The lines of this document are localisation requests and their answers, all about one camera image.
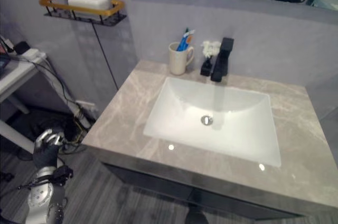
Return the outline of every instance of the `mug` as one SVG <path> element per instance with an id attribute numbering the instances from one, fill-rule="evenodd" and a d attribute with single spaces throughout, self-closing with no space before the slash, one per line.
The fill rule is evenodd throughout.
<path id="1" fill-rule="evenodd" d="M 169 69 L 174 75 L 181 75 L 185 73 L 185 68 L 194 59 L 194 47 L 189 47 L 184 51 L 177 51 L 180 43 L 171 43 L 169 45 Z"/>

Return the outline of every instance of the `wall shelf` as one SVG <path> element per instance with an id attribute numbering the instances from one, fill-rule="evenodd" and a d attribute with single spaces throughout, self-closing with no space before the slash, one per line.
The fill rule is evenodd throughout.
<path id="1" fill-rule="evenodd" d="M 53 3 L 53 0 L 39 0 L 39 4 L 47 9 L 45 16 L 63 18 L 73 21 L 87 22 L 103 26 L 115 26 L 127 15 L 120 12 L 124 8 L 124 2 L 119 0 L 111 0 L 112 8 L 109 10 L 96 10 L 85 7 L 69 6 L 67 4 Z M 92 18 L 80 17 L 77 13 L 87 13 L 99 16 L 97 20 Z"/>

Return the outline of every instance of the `faucet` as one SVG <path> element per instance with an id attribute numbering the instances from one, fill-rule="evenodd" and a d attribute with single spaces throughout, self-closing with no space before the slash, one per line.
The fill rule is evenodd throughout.
<path id="1" fill-rule="evenodd" d="M 222 77 L 228 74 L 228 58 L 233 47 L 232 38 L 223 38 L 220 53 L 217 55 L 216 64 L 211 74 L 211 80 L 221 82 Z"/>

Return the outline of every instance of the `cable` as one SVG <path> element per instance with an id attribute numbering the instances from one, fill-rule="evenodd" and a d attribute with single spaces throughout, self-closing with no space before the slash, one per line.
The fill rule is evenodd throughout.
<path id="1" fill-rule="evenodd" d="M 80 147 L 80 146 L 83 146 L 83 145 L 78 145 L 73 151 L 71 152 L 65 152 L 64 150 L 60 150 L 60 154 L 61 155 L 70 155 L 70 154 L 78 154 L 78 153 L 81 153 L 81 152 L 84 152 L 85 150 L 87 150 L 87 147 L 86 146 L 83 146 L 83 148 L 81 150 L 78 150 L 77 149 Z"/>
<path id="2" fill-rule="evenodd" d="M 66 97 L 66 95 L 65 95 L 65 88 L 64 88 L 64 82 L 61 80 L 61 78 L 60 78 L 56 73 L 52 72 L 52 68 L 48 69 L 48 68 L 44 67 L 43 65 L 41 65 L 41 64 L 39 64 L 39 63 L 35 63 L 35 62 L 33 62 L 33 61 L 31 61 L 31 60 L 28 60 L 28 59 L 25 59 L 25 58 L 24 58 L 24 59 L 11 58 L 11 59 L 16 60 L 16 61 L 29 62 L 29 63 L 32 63 L 36 68 L 39 66 L 39 67 L 43 68 L 44 70 L 48 71 L 48 72 L 49 72 L 51 75 L 53 75 L 53 76 L 56 78 L 56 80 L 58 80 L 58 82 L 60 83 L 61 88 L 62 88 L 62 93 L 63 93 L 63 96 L 64 96 L 65 100 L 66 100 L 66 101 L 69 101 L 69 102 L 71 102 L 71 103 L 73 103 L 73 104 L 75 104 L 75 105 L 77 105 L 78 108 L 79 108 L 80 110 L 82 110 L 82 108 L 80 107 L 80 105 L 79 105 L 78 103 L 76 103 L 76 102 L 74 102 L 74 101 L 72 101 L 72 100 L 70 100 L 70 99 L 68 99 L 68 98 Z"/>

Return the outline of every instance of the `white sink basin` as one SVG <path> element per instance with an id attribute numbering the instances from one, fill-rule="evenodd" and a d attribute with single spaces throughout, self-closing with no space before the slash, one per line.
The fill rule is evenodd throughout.
<path id="1" fill-rule="evenodd" d="M 144 134 L 245 160 L 280 166 L 268 95 L 167 78 Z"/>

